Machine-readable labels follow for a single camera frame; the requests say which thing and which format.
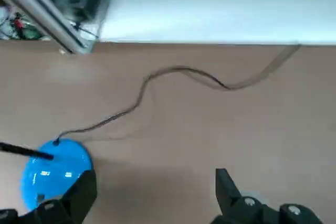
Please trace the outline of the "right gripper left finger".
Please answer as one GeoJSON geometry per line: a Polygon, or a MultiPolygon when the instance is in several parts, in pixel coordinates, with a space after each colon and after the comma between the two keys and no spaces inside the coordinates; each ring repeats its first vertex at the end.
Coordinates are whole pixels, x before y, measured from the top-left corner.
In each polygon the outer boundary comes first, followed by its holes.
{"type": "Polygon", "coordinates": [[[2,209],[1,223],[83,223],[96,198],[96,172],[86,170],[61,198],[44,201],[25,215],[19,216],[15,209],[2,209]]]}

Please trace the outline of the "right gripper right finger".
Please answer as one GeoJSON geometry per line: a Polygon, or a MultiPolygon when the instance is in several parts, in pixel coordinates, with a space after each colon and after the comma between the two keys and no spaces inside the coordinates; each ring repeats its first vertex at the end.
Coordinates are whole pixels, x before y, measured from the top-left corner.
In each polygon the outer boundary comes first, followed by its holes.
{"type": "Polygon", "coordinates": [[[252,196],[243,196],[225,168],[215,170],[215,193],[222,214],[212,223],[322,223],[310,208],[303,205],[283,204],[274,210],[252,196]]]}

